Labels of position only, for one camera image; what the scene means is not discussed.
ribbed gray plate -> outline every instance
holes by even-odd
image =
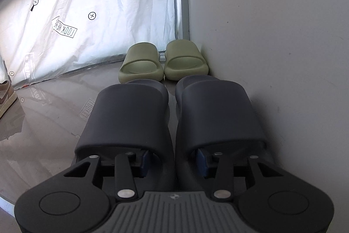
[[[95,233],[257,233],[230,204],[208,199],[204,192],[146,192],[119,204]]]

crosshair icon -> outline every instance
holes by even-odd
[[[39,3],[39,0],[33,0],[33,6],[30,11],[33,11],[34,6],[36,6]]]
[[[90,20],[95,19],[95,17],[96,17],[96,13],[95,13],[95,12],[90,12],[90,13],[88,14],[88,19],[90,19]]]

sneaker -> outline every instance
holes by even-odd
[[[17,99],[17,94],[13,89],[11,82],[6,80],[0,84],[0,118],[5,114],[8,108]]]

logo emblem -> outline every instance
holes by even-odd
[[[172,198],[173,200],[176,200],[176,199],[179,199],[180,196],[179,196],[178,194],[176,194],[176,193],[173,193],[173,194],[171,194],[171,195],[169,196],[169,198]]]

glossy floor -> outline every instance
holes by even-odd
[[[106,64],[17,90],[17,101],[0,119],[0,232],[20,232],[10,215],[17,198],[70,166],[96,97],[102,89],[119,83],[121,64]],[[175,84],[164,84],[170,95],[169,129],[174,143]]]

